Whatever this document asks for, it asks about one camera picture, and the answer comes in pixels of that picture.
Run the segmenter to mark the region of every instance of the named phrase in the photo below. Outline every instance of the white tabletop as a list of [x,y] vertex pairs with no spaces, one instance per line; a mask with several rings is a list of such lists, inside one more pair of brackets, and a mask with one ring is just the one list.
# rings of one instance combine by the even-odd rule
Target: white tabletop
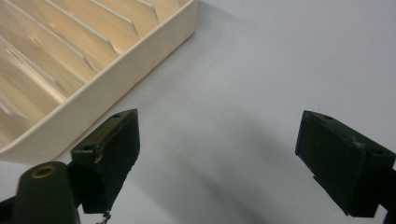
[[[139,110],[110,223],[382,223],[346,217],[294,148],[312,110],[396,150],[395,22],[390,0],[200,1],[195,34],[89,130]],[[26,169],[0,162],[0,200]]]

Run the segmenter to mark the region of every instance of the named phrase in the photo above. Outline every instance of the beige container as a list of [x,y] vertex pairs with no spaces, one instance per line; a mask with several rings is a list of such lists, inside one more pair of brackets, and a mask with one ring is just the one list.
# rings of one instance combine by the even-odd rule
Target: beige container
[[0,0],[0,160],[50,161],[195,29],[197,0]]

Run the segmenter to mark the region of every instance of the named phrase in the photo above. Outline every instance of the slotted tray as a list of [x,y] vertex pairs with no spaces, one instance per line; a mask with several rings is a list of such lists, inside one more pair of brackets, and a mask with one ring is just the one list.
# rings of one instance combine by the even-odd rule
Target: slotted tray
[[197,0],[0,0],[0,160],[49,161],[186,40]]

